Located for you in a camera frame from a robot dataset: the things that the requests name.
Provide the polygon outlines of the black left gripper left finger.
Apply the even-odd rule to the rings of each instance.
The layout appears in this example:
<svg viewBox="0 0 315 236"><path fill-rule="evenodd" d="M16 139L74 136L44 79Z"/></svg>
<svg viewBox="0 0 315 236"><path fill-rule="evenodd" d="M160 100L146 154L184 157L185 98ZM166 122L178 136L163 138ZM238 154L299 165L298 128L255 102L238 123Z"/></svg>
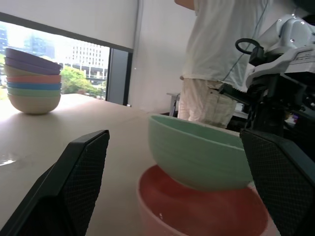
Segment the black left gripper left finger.
<svg viewBox="0 0 315 236"><path fill-rule="evenodd" d="M99 196L110 139L99 130L70 142L35 182L0 236L85 236Z"/></svg>

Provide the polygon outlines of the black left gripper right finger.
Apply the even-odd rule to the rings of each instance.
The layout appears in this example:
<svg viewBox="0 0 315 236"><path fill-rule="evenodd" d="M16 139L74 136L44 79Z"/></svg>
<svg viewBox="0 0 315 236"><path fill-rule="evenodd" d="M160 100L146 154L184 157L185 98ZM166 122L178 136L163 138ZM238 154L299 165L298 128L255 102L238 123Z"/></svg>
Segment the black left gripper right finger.
<svg viewBox="0 0 315 236"><path fill-rule="evenodd" d="M240 133L255 187L281 236L315 236L315 162L294 142Z"/></svg>

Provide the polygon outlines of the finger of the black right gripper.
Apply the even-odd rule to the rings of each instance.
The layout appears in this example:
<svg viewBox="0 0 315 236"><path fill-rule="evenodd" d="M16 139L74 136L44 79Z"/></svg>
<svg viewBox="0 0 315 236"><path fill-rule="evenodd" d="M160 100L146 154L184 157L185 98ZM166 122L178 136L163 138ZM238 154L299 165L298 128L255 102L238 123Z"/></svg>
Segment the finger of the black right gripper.
<svg viewBox="0 0 315 236"><path fill-rule="evenodd" d="M242 92L236 88L234 88L232 85L229 84L223 84L219 88L219 93L222 95L225 95L239 103L243 104L251 104L252 103L252 97L246 94L245 92Z"/></svg>

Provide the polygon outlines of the green bowl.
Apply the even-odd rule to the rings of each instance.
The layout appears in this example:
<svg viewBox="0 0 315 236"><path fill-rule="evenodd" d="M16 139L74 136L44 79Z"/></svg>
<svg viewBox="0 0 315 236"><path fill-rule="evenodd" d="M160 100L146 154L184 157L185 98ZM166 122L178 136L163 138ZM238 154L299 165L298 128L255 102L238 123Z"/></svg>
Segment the green bowl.
<svg viewBox="0 0 315 236"><path fill-rule="evenodd" d="M7 88L9 94L17 96L32 96L32 97L54 97L61 95L60 90L37 90L37 89L21 89Z"/></svg>
<svg viewBox="0 0 315 236"><path fill-rule="evenodd" d="M215 191L253 181L239 133L163 115L148 122L153 159L176 182Z"/></svg>

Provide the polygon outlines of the pink bowl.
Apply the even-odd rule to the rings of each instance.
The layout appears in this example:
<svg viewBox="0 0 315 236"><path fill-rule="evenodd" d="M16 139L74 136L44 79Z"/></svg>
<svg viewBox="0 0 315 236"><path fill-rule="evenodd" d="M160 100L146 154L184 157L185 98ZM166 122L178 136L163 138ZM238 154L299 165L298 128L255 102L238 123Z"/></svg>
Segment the pink bowl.
<svg viewBox="0 0 315 236"><path fill-rule="evenodd" d="M249 187L197 191L175 182L157 165L141 175L137 198L144 236L262 236L269 220Z"/></svg>
<svg viewBox="0 0 315 236"><path fill-rule="evenodd" d="M61 82L61 75L7 77L7 81L11 83L57 84Z"/></svg>

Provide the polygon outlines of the beige bowl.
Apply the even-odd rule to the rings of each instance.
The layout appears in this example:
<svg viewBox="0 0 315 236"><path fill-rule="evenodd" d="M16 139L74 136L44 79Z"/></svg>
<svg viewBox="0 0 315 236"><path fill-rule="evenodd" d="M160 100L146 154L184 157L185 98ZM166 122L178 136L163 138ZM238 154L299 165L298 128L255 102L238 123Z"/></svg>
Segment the beige bowl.
<svg viewBox="0 0 315 236"><path fill-rule="evenodd" d="M39 74L17 69L6 64L4 65L4 71L7 77L39 76Z"/></svg>
<svg viewBox="0 0 315 236"><path fill-rule="evenodd" d="M59 104L61 95L53 97L32 97L8 94L14 108L25 114L40 115L53 111Z"/></svg>

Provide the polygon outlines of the blue bowl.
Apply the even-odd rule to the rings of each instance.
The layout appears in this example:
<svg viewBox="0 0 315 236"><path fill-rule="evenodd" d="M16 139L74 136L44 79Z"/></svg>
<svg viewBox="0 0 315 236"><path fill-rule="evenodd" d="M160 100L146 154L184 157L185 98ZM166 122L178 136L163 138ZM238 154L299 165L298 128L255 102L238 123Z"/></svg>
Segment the blue bowl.
<svg viewBox="0 0 315 236"><path fill-rule="evenodd" d="M9 88L15 89L33 89L33 90L60 90L62 87L61 83L57 84L41 84L41 83L14 83L7 82Z"/></svg>

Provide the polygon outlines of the purple bowl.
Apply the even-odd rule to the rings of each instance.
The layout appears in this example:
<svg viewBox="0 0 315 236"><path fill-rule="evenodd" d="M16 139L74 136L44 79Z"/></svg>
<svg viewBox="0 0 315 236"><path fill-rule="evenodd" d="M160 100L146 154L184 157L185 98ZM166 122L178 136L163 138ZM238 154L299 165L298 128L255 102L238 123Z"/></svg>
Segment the purple bowl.
<svg viewBox="0 0 315 236"><path fill-rule="evenodd" d="M28 64L28 63L20 62L20 61L17 61L8 57L5 57L4 61L5 61L5 64L8 66L11 66L16 69L24 70L27 72L32 72L35 74L41 74L41 75L59 75L60 74L60 70L53 70L49 68L44 68L44 67Z"/></svg>
<svg viewBox="0 0 315 236"><path fill-rule="evenodd" d="M32 54L28 54L19 50L11 49L11 48L5 49L5 55L6 57L10 59L14 59L16 61L25 62L28 64L37 65L40 67L45 67L45 68L49 68L53 70L61 70L62 68L61 65L53 61L50 61L50 60L47 60L47 59L44 59L44 58L41 58Z"/></svg>

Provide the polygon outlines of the person in white shirt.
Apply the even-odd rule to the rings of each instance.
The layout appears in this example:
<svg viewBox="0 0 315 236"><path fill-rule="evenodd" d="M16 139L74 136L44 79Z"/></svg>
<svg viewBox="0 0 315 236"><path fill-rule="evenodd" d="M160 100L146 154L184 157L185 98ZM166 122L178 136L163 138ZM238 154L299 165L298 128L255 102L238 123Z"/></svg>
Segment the person in white shirt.
<svg viewBox="0 0 315 236"><path fill-rule="evenodd" d="M226 128L236 101L219 88L241 88L249 61L235 42L258 37L273 0L174 1L196 14L181 75L178 118Z"/></svg>

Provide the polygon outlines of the dark window frame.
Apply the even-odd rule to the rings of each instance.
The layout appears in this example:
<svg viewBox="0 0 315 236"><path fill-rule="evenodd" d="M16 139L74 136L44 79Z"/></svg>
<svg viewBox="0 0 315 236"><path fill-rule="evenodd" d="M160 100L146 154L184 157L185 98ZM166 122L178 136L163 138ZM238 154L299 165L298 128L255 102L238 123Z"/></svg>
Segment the dark window frame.
<svg viewBox="0 0 315 236"><path fill-rule="evenodd" d="M26 20L3 12L0 12L0 21L20 25L33 30L62 35L76 40L86 41L89 43L109 47L110 53L106 100L124 106L128 104L133 49L66 31L63 29L55 28L31 20Z"/></svg>

